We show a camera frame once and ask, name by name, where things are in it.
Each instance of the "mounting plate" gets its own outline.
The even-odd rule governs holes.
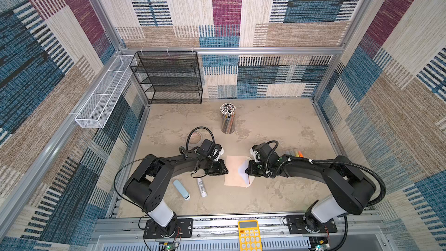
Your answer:
[[[286,222],[290,234],[310,234],[310,232],[305,229],[306,223],[302,219],[303,217],[304,215],[286,216]],[[319,226],[320,232],[325,233],[324,226],[326,226],[329,233],[337,233],[338,229],[336,228],[336,224],[332,224],[332,222],[334,223],[333,219],[330,219],[327,223]]]
[[[193,219],[192,218],[180,218],[177,219],[177,226],[181,228],[181,238],[192,237]],[[175,238],[178,230],[175,230],[174,234],[169,238]],[[163,238],[162,232],[158,228],[157,224],[153,221],[147,221],[144,230],[144,239],[158,239]]]

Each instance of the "aluminum rail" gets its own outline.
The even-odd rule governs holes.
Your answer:
[[[282,220],[287,215],[303,215],[305,211],[289,211],[280,213],[253,213],[232,215],[184,215],[178,218],[193,218],[192,237],[182,240],[204,239],[232,239],[238,238],[237,223],[239,220],[257,219],[262,238],[292,237],[288,227]],[[90,244],[139,242],[143,231],[138,227],[139,217],[136,218],[109,218],[99,219],[92,233]],[[141,227],[144,227],[148,218],[142,218]],[[343,218],[336,218],[337,233],[343,235]],[[348,215],[348,234],[376,234],[389,233],[377,210],[365,210],[361,215]],[[302,234],[302,236],[324,236],[326,233]]]
[[[173,52],[194,51],[200,55],[337,55],[342,47],[142,47],[122,49],[122,54],[135,54],[141,51]]]

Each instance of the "yellow calculator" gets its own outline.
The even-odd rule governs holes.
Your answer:
[[[262,251],[257,220],[239,221],[239,241],[240,251]]]

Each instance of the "table surface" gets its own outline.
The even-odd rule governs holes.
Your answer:
[[[278,154],[298,149],[312,159],[334,159],[335,152],[309,99],[252,99],[231,102],[236,106],[236,129],[232,134],[220,131],[220,105],[228,100],[209,100],[201,105],[155,104],[151,106],[135,159],[148,154],[170,157],[179,154],[187,135],[197,126],[211,129],[222,155],[251,156],[254,144],[277,140]],[[210,139],[205,130],[199,131]],[[178,179],[190,194],[186,201],[173,186]],[[224,176],[203,178],[207,197],[202,198],[197,180],[184,173],[171,179],[164,196],[177,215],[207,215],[247,212],[306,210],[315,200],[330,194],[323,183],[300,177],[274,179],[256,177],[250,187],[225,186]],[[141,209],[121,202],[118,217],[142,216]]]

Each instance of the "black wire mesh shelf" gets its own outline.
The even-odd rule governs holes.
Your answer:
[[[131,71],[150,104],[201,104],[201,82],[196,52],[137,52]]]

